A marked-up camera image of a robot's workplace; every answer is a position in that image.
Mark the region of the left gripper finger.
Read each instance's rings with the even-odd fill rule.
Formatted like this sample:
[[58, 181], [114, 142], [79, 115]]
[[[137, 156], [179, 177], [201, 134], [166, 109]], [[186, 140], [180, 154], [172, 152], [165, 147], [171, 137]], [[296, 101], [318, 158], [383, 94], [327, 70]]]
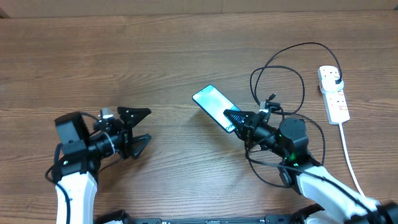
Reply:
[[131, 149], [129, 151], [130, 156], [133, 159], [138, 159], [143, 150], [146, 148], [146, 146], [149, 144], [149, 141], [152, 139], [152, 136], [150, 134], [144, 134], [141, 136], [136, 136], [132, 138], [131, 141]]
[[151, 114], [149, 108], [117, 107], [117, 112], [123, 123], [131, 128], [139, 124], [146, 116]]

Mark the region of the Galaxy smartphone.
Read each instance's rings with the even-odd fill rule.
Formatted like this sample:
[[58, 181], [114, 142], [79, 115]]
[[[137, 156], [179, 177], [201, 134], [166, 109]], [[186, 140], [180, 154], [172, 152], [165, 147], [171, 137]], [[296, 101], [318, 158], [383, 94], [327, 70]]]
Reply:
[[232, 133], [236, 128], [224, 115], [225, 110], [239, 111], [227, 97], [215, 86], [207, 85], [192, 96], [193, 101], [205, 111], [227, 133]]

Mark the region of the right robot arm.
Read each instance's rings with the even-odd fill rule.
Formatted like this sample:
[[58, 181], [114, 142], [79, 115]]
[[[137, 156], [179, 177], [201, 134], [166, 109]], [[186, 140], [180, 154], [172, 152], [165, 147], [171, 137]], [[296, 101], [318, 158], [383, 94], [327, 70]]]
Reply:
[[313, 200], [290, 217], [291, 223], [397, 223], [397, 204], [381, 204], [362, 196], [335, 179], [308, 150], [305, 121], [284, 118], [278, 128], [269, 126], [268, 113], [263, 111], [225, 110], [224, 115], [244, 141], [245, 157], [249, 162], [254, 146], [261, 146], [280, 156], [275, 164], [284, 185], [299, 195]]

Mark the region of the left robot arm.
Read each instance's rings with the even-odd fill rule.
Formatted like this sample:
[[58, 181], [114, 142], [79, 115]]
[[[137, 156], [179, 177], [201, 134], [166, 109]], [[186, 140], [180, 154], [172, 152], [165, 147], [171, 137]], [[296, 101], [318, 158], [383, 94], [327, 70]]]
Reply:
[[103, 159], [115, 154], [139, 158], [151, 136], [134, 136], [132, 129], [150, 113], [149, 108], [119, 106], [116, 113], [103, 108], [96, 116], [77, 111], [55, 119], [60, 143], [45, 178], [57, 193], [57, 223], [134, 223], [124, 210], [94, 217], [98, 176]]

